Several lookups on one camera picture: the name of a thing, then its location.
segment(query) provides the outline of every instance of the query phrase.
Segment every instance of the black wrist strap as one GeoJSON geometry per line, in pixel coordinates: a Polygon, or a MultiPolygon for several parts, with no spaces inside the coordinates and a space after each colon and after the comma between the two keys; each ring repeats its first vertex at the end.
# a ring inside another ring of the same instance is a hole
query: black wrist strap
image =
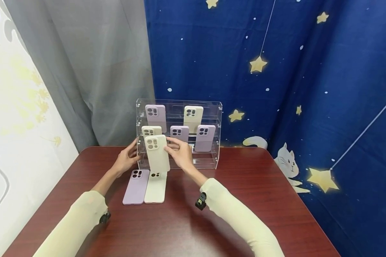
{"type": "Polygon", "coordinates": [[[107,223],[107,221],[110,219],[110,216],[112,216],[112,214],[110,214],[109,211],[107,211],[107,213],[103,214],[101,217],[100,217],[100,220],[99,220],[99,224],[103,223],[107,223]]]}
{"type": "Polygon", "coordinates": [[[196,207],[199,208],[199,210],[203,211],[204,208],[206,208],[206,193],[202,192],[200,194],[199,199],[196,201],[196,207]]]}

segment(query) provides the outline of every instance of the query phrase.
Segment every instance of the red-brown tabletop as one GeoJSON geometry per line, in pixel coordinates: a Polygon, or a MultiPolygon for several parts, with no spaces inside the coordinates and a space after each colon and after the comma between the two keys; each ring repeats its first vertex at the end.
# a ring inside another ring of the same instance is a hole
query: red-brown tabletop
{"type": "MultiPolygon", "coordinates": [[[[33,256],[71,204],[98,182],[122,149],[96,146],[82,151],[4,256],[33,256]]],[[[220,148],[217,170],[201,171],[225,185],[272,230],[285,256],[339,256],[266,150],[220,148]]],[[[95,227],[77,256],[253,256],[226,222],[208,208],[195,207],[199,188],[183,171],[168,173],[164,203],[123,206],[130,174],[112,185],[106,195],[112,216],[107,224],[95,227]]]]}

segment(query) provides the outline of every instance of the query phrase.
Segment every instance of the white cat illustration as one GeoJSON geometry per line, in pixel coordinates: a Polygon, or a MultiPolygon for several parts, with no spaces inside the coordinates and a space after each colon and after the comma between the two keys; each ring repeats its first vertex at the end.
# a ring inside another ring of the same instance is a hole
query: white cat illustration
{"type": "Polygon", "coordinates": [[[308,189],[297,187],[302,185],[303,182],[291,179],[299,174],[299,167],[297,166],[293,150],[290,152],[287,150],[287,143],[284,143],[284,146],[279,149],[277,152],[277,158],[274,159],[274,162],[276,162],[277,166],[279,166],[280,170],[286,176],[291,186],[293,186],[296,193],[310,192],[308,189]]]}

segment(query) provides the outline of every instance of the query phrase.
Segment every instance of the star print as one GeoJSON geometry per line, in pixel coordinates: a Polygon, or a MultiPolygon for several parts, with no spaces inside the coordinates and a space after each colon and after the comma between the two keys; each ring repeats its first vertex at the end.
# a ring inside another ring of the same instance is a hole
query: star print
{"type": "Polygon", "coordinates": [[[218,0],[206,0],[207,8],[216,7],[218,0]]]}
{"type": "Polygon", "coordinates": [[[326,22],[328,17],[329,15],[323,12],[322,14],[320,14],[320,16],[317,16],[317,24],[321,22],[326,22]]]}
{"type": "Polygon", "coordinates": [[[230,122],[233,122],[236,120],[241,121],[243,115],[244,115],[244,112],[239,112],[235,109],[233,113],[229,115],[230,122]]]}
{"type": "Polygon", "coordinates": [[[252,69],[250,70],[250,72],[253,72],[253,71],[260,71],[263,70],[263,67],[264,65],[268,64],[267,62],[265,62],[264,60],[261,59],[261,57],[257,57],[256,60],[254,60],[253,62],[250,62],[250,65],[252,66],[252,69]]]}
{"type": "Polygon", "coordinates": [[[307,181],[317,184],[321,189],[323,189],[324,193],[327,193],[329,188],[338,189],[339,187],[334,183],[331,179],[331,171],[318,171],[313,168],[309,168],[311,172],[311,176],[307,181]]]}
{"type": "Polygon", "coordinates": [[[298,116],[300,116],[300,114],[301,114],[301,105],[300,105],[300,106],[297,106],[296,114],[297,114],[298,116]]]}

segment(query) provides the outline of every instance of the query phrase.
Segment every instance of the white wall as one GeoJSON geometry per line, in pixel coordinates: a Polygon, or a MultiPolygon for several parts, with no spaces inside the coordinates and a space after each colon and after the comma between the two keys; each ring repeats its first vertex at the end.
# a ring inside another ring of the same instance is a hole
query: white wall
{"type": "Polygon", "coordinates": [[[77,150],[0,0],[0,256],[77,150]]]}

